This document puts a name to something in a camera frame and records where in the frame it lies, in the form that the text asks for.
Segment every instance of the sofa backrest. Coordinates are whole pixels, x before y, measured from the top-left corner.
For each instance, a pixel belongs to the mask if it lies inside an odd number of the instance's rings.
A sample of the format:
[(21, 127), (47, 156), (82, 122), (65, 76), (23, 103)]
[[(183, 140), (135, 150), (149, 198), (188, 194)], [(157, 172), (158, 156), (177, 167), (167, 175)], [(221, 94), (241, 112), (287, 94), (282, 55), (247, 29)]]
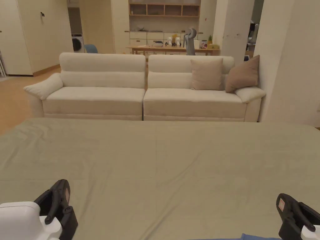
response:
[(234, 67), (233, 57), (224, 56), (186, 56), (151, 55), (149, 57), (148, 88), (187, 88), (191, 89), (191, 59), (211, 61), (223, 58), (222, 88), (225, 89), (225, 77)]
[(64, 52), (60, 65), (65, 87), (144, 88), (145, 85), (143, 55)]

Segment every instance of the blue chair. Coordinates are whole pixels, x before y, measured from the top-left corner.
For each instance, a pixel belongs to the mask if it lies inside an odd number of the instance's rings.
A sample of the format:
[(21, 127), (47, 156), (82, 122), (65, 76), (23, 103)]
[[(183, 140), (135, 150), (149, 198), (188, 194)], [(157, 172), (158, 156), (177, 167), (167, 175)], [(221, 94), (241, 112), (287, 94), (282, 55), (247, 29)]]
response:
[(85, 44), (84, 48), (87, 51), (87, 53), (98, 53), (98, 49), (93, 44)]

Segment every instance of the wooden table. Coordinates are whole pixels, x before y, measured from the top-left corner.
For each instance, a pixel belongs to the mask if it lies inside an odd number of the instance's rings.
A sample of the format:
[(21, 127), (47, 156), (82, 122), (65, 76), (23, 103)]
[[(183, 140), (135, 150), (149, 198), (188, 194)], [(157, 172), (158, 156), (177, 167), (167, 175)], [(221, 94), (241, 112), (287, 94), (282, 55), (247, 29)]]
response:
[[(149, 47), (149, 46), (128, 46), (131, 48), (131, 54), (138, 54), (138, 52), (143, 52), (143, 55), (146, 55), (146, 52), (187, 52), (185, 48), (177, 47)], [(211, 56), (219, 56), (220, 49), (195, 49), (195, 52), (205, 53), (207, 56), (210, 53)]]

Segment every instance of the washing machine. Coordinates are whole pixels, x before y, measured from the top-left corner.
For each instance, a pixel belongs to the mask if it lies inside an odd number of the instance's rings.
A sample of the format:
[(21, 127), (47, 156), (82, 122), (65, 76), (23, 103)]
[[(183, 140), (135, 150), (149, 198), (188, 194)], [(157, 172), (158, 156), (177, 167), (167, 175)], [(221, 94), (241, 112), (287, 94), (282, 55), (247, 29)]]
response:
[(83, 36), (82, 34), (72, 34), (72, 44), (74, 52), (84, 52)]

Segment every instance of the drawer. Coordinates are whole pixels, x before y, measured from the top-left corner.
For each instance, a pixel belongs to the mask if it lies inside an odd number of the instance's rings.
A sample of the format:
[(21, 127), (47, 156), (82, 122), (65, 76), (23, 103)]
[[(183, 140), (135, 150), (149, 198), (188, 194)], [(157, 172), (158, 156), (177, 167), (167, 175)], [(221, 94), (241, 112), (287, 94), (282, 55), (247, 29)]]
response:
[(165, 46), (165, 42), (163, 41), (163, 39), (158, 39), (158, 40), (150, 40), (148, 39), (147, 40), (147, 45), (152, 47), (152, 45), (156, 42), (156, 41), (162, 41), (164, 43), (164, 46)]
[(164, 39), (163, 33), (147, 33), (147, 39)]
[(147, 56), (151, 56), (151, 55), (162, 55), (163, 52), (148, 52)]
[(130, 33), (130, 39), (147, 39), (147, 33), (146, 32), (131, 32)]
[(147, 44), (145, 39), (130, 39), (130, 46), (144, 46)]
[(167, 41), (168, 40), (168, 37), (172, 37), (172, 35), (175, 35), (177, 34), (177, 37), (180, 37), (181, 34), (180, 33), (165, 33), (164, 34), (164, 40)]
[(178, 53), (178, 52), (167, 52), (166, 55), (180, 55), (180, 53)]

